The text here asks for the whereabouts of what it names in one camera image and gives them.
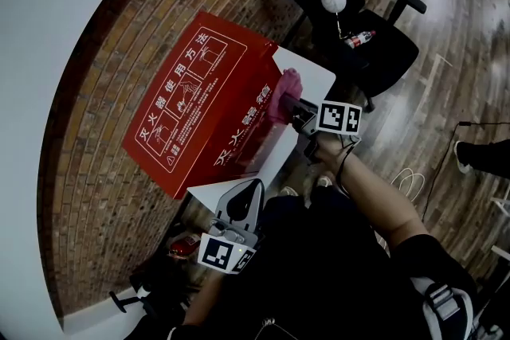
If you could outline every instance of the brick wall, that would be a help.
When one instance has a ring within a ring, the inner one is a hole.
[[[58,315],[126,288],[179,207],[120,143],[163,59],[199,10],[275,41],[300,14],[291,0],[101,3],[65,69],[41,153],[41,254]]]

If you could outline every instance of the red fire extinguisher box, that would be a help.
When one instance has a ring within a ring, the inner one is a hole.
[[[277,45],[200,12],[152,81],[124,149],[168,194],[256,174],[284,130],[265,114]]]

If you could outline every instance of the pink cloth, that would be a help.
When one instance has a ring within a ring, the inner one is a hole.
[[[285,69],[283,75],[278,80],[278,84],[274,89],[273,96],[269,101],[267,114],[269,119],[274,123],[283,123],[284,125],[291,123],[292,115],[283,106],[280,105],[280,98],[285,93],[297,100],[303,93],[303,85],[301,85],[301,76],[294,69]]]

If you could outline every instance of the hand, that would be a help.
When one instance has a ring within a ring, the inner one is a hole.
[[[338,173],[340,164],[347,153],[336,134],[320,132],[316,137],[319,148],[316,157],[322,160],[334,174]]]

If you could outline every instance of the human arm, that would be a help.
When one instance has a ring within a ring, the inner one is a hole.
[[[345,159],[340,175],[342,186],[390,248],[396,248],[412,236],[428,234],[413,203],[368,169],[354,154],[346,157],[347,151],[336,135],[319,134],[317,142],[317,158],[323,160],[334,174],[338,174]]]
[[[218,301],[225,276],[226,274],[222,272],[211,271],[206,283],[187,310],[183,325],[201,326],[206,321],[208,314]]]

